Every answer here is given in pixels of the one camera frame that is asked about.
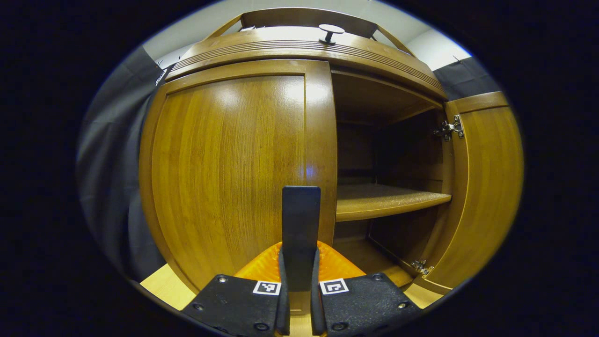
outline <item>wooden cabinet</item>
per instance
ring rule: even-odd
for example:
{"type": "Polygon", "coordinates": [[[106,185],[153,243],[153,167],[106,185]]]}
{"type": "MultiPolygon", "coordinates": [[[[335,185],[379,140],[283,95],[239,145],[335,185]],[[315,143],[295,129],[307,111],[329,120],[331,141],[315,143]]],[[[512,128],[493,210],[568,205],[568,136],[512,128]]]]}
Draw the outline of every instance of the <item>wooden cabinet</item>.
{"type": "Polygon", "coordinates": [[[281,190],[321,188],[319,239],[332,244],[337,171],[327,62],[243,62],[160,88],[146,119],[144,212],[196,290],[281,241],[281,190]]]}
{"type": "Polygon", "coordinates": [[[476,274],[503,241],[524,167],[505,97],[447,102],[424,63],[356,22],[335,44],[278,21],[220,29],[156,94],[141,141],[144,212],[193,292],[281,240],[285,185],[319,186],[319,240],[387,273],[419,306],[476,274]],[[443,121],[462,135],[436,136],[443,121]]]}

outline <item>wood grain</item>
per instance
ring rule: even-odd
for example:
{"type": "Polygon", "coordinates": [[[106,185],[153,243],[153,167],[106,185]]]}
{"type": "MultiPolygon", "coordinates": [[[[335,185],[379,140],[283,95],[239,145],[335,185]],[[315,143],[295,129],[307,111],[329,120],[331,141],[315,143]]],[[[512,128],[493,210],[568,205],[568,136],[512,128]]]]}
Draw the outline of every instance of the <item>wood grain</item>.
{"type": "Polygon", "coordinates": [[[166,81],[234,62],[301,58],[382,76],[435,101],[447,100],[430,68],[418,59],[374,40],[353,34],[337,36],[334,45],[319,42],[323,32],[311,27],[267,27],[214,37],[194,44],[166,81]]]}
{"type": "Polygon", "coordinates": [[[391,43],[397,47],[397,49],[402,50],[406,53],[408,53],[409,55],[414,56],[414,53],[412,53],[412,51],[410,49],[408,49],[408,47],[406,47],[403,43],[401,43],[400,40],[397,39],[397,37],[393,36],[390,32],[387,31],[387,29],[377,25],[376,26],[377,30],[383,34],[389,41],[391,41],[391,43]]]}
{"type": "Polygon", "coordinates": [[[502,92],[496,91],[455,100],[448,103],[447,106],[451,106],[452,110],[455,110],[459,113],[468,113],[484,109],[507,107],[509,106],[509,103],[502,92]]]}
{"type": "Polygon", "coordinates": [[[378,184],[340,185],[337,188],[337,221],[377,218],[432,207],[451,195],[415,191],[378,184]]]}
{"type": "Polygon", "coordinates": [[[326,62],[234,64],[164,88],[144,127],[155,135],[152,144],[144,138],[140,185],[142,199],[153,199],[154,209],[144,208],[152,233],[181,279],[202,289],[280,241],[285,185],[320,186],[319,240],[332,243],[337,163],[326,62]]]}
{"type": "Polygon", "coordinates": [[[368,235],[397,258],[408,262],[419,260],[430,239],[439,206],[377,218],[368,235]]]}
{"type": "Polygon", "coordinates": [[[384,272],[398,287],[408,284],[413,279],[366,240],[336,242],[333,248],[367,275],[384,272]]]}
{"type": "Polygon", "coordinates": [[[337,119],[384,126],[441,109],[438,102],[389,81],[349,70],[332,70],[337,119]]]}
{"type": "Polygon", "coordinates": [[[140,284],[147,291],[177,310],[183,310],[197,295],[197,293],[191,291],[177,277],[168,263],[152,273],[140,284]]]}
{"type": "Polygon", "coordinates": [[[434,291],[423,288],[415,283],[410,284],[410,286],[404,290],[404,294],[406,294],[406,296],[420,309],[426,308],[443,297],[442,294],[435,293],[434,291]]]}
{"type": "Polygon", "coordinates": [[[460,113],[466,138],[452,140],[453,200],[429,258],[435,269],[424,281],[447,288],[472,277],[495,254],[512,225],[522,192],[524,155],[518,125],[509,107],[492,107],[490,96],[463,98],[446,107],[448,118],[460,113]],[[480,110],[459,110],[472,106],[480,110]]]}
{"type": "Polygon", "coordinates": [[[205,37],[202,41],[205,41],[209,38],[219,37],[219,36],[223,35],[229,28],[233,27],[233,25],[236,24],[240,19],[241,19],[241,14],[239,14],[238,16],[235,16],[233,19],[229,20],[226,24],[222,25],[217,30],[212,32],[210,35],[205,37]]]}

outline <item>wooden panel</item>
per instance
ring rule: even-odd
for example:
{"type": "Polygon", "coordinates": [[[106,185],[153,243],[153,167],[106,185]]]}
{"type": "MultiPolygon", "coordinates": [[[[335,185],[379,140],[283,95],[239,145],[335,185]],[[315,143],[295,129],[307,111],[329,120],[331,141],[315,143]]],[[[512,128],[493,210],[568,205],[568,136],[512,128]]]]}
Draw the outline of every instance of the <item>wooden panel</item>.
{"type": "Polygon", "coordinates": [[[324,34],[311,27],[270,27],[224,35],[194,44],[167,75],[166,81],[234,62],[302,58],[328,61],[407,85],[435,101],[447,100],[431,69],[418,59],[374,40],[341,34],[333,45],[319,42],[324,34]]]}
{"type": "Polygon", "coordinates": [[[241,19],[241,14],[239,14],[238,16],[234,17],[233,19],[229,20],[226,24],[219,27],[217,30],[212,32],[212,34],[208,35],[202,41],[209,39],[209,38],[219,37],[219,36],[223,35],[229,28],[233,27],[233,25],[236,24],[240,19],[241,19]]]}
{"type": "Polygon", "coordinates": [[[337,127],[331,69],[326,62],[305,61],[305,179],[320,187],[318,239],[333,243],[337,207],[337,127]]]}
{"type": "Polygon", "coordinates": [[[436,110],[427,111],[377,133],[377,183],[442,192],[447,148],[432,134],[439,115],[436,110]]]}
{"type": "Polygon", "coordinates": [[[168,263],[140,284],[147,291],[177,310],[183,310],[197,295],[177,277],[168,263]]]}
{"type": "Polygon", "coordinates": [[[335,225],[333,245],[344,241],[365,240],[371,222],[371,219],[339,222],[335,225]]]}
{"type": "Polygon", "coordinates": [[[377,218],[369,237],[397,258],[412,262],[421,258],[436,219],[437,207],[377,218]]]}
{"type": "Polygon", "coordinates": [[[410,284],[410,286],[404,290],[404,294],[406,294],[406,296],[420,309],[426,308],[443,297],[443,295],[430,291],[415,283],[410,284]]]}
{"type": "Polygon", "coordinates": [[[473,102],[489,102],[487,97],[447,104],[448,118],[460,113],[461,107],[479,106],[481,110],[461,114],[466,138],[452,140],[453,200],[429,258],[435,269],[421,285],[433,282],[449,289],[476,274],[501,245],[518,209],[524,176],[518,125],[509,107],[487,109],[494,104],[473,102]]]}
{"type": "Polygon", "coordinates": [[[441,105],[402,86],[353,71],[332,70],[337,119],[389,125],[441,105]]]}
{"type": "Polygon", "coordinates": [[[362,125],[337,124],[337,165],[339,170],[374,168],[373,129],[362,125]]]}
{"type": "Polygon", "coordinates": [[[377,218],[432,207],[451,195],[415,191],[378,184],[340,185],[337,188],[337,221],[377,218]]]}
{"type": "Polygon", "coordinates": [[[502,92],[496,91],[455,100],[450,105],[453,106],[452,109],[459,113],[468,113],[477,110],[507,107],[509,103],[502,92]]]}
{"type": "Polygon", "coordinates": [[[387,29],[377,25],[377,30],[381,32],[381,34],[383,34],[387,39],[389,39],[389,41],[391,41],[391,43],[395,45],[395,47],[408,53],[409,55],[414,56],[414,53],[412,53],[412,51],[408,49],[408,47],[401,43],[401,41],[398,40],[397,37],[393,36],[390,32],[388,32],[387,29]]]}
{"type": "Polygon", "coordinates": [[[241,16],[244,27],[308,26],[318,27],[322,23],[343,28],[350,34],[370,38],[377,25],[359,17],[305,7],[269,8],[251,11],[241,16]]]}
{"type": "Polygon", "coordinates": [[[167,98],[144,126],[154,135],[143,139],[140,188],[153,236],[181,279],[201,289],[280,241],[285,185],[320,186],[319,240],[332,243],[337,161],[326,62],[235,64],[161,92],[167,98]]]}
{"type": "Polygon", "coordinates": [[[413,279],[366,240],[339,242],[335,243],[333,248],[366,274],[383,272],[398,287],[408,284],[413,279]]]}

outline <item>black curtain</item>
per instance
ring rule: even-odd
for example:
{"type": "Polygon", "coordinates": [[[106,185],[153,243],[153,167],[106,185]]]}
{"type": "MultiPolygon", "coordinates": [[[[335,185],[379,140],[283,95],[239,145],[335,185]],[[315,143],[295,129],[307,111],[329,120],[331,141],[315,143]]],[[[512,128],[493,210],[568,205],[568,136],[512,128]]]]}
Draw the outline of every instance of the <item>black curtain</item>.
{"type": "Polygon", "coordinates": [[[138,282],[165,264],[146,224],[138,180],[142,126],[162,75],[143,47],[132,52],[95,95],[77,146],[87,226],[110,261],[138,282]]]}
{"type": "Polygon", "coordinates": [[[437,76],[450,101],[487,92],[502,91],[474,58],[467,58],[432,72],[437,76]]]}

